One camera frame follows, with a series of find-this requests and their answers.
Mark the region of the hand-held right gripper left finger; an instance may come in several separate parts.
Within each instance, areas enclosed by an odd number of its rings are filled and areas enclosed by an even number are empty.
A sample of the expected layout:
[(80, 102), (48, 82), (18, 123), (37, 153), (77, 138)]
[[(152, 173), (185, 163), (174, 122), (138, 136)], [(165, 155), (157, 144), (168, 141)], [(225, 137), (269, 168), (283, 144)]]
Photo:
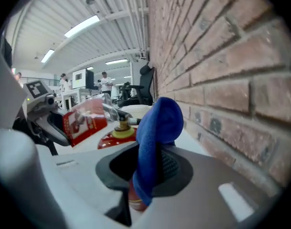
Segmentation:
[(128, 201), (137, 151), (131, 142), (52, 158), (68, 227), (139, 227), (140, 213)]

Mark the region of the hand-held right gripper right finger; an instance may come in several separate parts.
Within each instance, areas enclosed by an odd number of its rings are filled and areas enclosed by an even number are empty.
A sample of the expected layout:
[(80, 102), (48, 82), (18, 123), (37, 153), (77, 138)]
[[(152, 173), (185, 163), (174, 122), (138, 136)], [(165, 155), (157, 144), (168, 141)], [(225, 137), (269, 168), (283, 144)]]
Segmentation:
[(255, 229), (278, 198), (216, 158), (174, 146), (161, 149), (189, 162), (192, 178), (176, 195), (153, 196), (137, 229)]

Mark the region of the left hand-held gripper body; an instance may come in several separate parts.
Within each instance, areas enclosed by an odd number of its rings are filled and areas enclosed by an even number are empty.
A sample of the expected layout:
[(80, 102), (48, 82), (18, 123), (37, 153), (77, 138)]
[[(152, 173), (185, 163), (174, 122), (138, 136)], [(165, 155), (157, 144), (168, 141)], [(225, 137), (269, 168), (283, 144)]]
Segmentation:
[(23, 90), (26, 98), (26, 122), (33, 136), (42, 141), (49, 138), (42, 129), (36, 125), (35, 120), (49, 112), (58, 112), (58, 104), (55, 101), (53, 91), (42, 80), (25, 83)]

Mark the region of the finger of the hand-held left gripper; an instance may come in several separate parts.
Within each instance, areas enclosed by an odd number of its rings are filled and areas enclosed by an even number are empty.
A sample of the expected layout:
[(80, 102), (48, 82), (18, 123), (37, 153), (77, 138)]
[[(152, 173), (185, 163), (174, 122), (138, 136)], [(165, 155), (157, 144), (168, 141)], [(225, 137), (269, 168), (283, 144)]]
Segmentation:
[(69, 146), (70, 142), (62, 129), (62, 115), (60, 113), (49, 112), (35, 120), (44, 134), (53, 142), (61, 146)]

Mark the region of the red fire extinguisher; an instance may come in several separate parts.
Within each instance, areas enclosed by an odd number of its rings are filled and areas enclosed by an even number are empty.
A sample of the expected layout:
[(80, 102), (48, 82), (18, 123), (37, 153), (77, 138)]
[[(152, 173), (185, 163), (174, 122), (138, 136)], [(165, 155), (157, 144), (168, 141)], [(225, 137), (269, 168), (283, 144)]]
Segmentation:
[[(141, 119), (134, 118), (131, 114), (119, 110), (110, 109), (105, 110), (106, 119), (113, 123), (117, 123), (116, 127), (109, 133), (105, 134), (99, 141), (97, 148), (104, 149), (113, 147), (121, 144), (128, 145), (130, 142), (136, 141), (137, 125), (139, 125)], [(129, 172), (129, 192), (128, 192), (128, 203), (129, 206), (138, 211), (143, 212), (147, 209), (147, 205), (137, 195), (133, 186), (133, 173)]]

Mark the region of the red tag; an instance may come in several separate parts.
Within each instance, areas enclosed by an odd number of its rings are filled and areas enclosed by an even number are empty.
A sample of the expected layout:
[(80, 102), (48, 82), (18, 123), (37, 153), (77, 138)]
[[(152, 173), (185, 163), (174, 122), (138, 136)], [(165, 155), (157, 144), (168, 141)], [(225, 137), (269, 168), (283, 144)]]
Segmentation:
[(63, 117), (62, 126), (72, 147), (119, 120), (108, 94), (99, 94), (72, 107)]

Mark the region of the blue cloth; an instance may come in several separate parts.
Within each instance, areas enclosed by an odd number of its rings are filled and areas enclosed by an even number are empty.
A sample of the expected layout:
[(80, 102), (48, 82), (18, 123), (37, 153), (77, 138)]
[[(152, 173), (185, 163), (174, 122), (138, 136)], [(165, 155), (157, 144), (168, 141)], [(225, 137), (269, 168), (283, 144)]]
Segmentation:
[(152, 190), (159, 177), (158, 145), (174, 145), (180, 136), (184, 121), (179, 105), (171, 98), (160, 97), (141, 119), (136, 133), (139, 144), (133, 187), (142, 202), (152, 202)]

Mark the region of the white table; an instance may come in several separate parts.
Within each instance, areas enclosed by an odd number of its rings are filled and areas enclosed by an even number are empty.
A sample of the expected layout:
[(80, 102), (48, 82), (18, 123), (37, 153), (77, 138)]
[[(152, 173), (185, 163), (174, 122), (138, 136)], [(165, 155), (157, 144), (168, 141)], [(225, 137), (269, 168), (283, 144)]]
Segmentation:
[(63, 110), (68, 110), (71, 109), (72, 104), (71, 104), (71, 97), (75, 97), (75, 102), (76, 103), (81, 103), (87, 98), (93, 97), (95, 95), (98, 95), (100, 93), (99, 90), (94, 90), (94, 89), (85, 89), (85, 88), (76, 88), (72, 89), (66, 92), (61, 93), (61, 108)]

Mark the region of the white and black cabinet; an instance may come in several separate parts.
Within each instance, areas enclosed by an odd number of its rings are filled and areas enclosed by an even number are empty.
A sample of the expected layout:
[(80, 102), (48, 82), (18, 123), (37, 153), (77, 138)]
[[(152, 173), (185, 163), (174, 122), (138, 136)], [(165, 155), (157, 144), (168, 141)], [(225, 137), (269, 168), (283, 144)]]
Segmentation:
[(87, 69), (73, 72), (72, 88), (94, 89), (94, 73)]

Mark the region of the cream trash bin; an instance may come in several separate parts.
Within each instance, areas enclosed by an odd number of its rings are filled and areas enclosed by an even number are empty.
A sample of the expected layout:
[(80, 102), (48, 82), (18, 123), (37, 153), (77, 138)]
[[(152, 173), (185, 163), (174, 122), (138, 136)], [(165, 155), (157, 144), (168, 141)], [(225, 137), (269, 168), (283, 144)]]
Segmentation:
[(142, 119), (152, 106), (136, 104), (120, 108), (120, 110), (129, 113), (133, 118)]

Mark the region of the black office chair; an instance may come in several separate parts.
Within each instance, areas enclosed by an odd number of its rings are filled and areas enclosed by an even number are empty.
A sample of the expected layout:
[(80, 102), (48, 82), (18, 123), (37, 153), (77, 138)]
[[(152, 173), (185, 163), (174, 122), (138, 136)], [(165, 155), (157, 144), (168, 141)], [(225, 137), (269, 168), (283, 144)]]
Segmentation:
[(140, 84), (139, 85), (130, 85), (124, 84), (120, 89), (122, 93), (121, 99), (118, 101), (118, 107), (124, 107), (129, 105), (152, 105), (153, 104), (153, 97), (150, 93), (150, 87), (152, 84), (152, 80), (154, 77), (155, 68), (148, 65), (144, 65), (139, 73), (140, 76)]

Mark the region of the row of white ceiling pipes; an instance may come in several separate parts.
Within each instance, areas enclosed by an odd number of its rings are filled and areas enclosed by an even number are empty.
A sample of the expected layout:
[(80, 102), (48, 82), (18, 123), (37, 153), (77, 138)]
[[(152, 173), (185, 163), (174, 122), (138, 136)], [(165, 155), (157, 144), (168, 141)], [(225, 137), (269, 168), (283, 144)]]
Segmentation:
[(141, 59), (148, 59), (148, 6), (146, 0), (126, 0)]

